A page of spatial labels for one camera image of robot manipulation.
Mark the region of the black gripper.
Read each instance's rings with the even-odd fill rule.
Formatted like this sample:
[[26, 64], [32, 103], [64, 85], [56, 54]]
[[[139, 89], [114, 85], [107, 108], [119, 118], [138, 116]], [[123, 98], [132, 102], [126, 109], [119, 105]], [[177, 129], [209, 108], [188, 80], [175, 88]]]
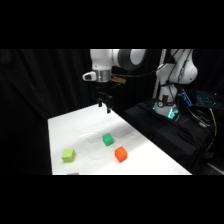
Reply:
[[97, 93], [97, 100], [98, 100], [98, 106], [102, 107], [103, 103], [106, 103], [107, 107], [107, 113], [111, 113], [112, 110], [112, 93], [111, 93], [111, 83], [105, 82], [105, 83], [97, 83], [96, 84], [96, 93]]

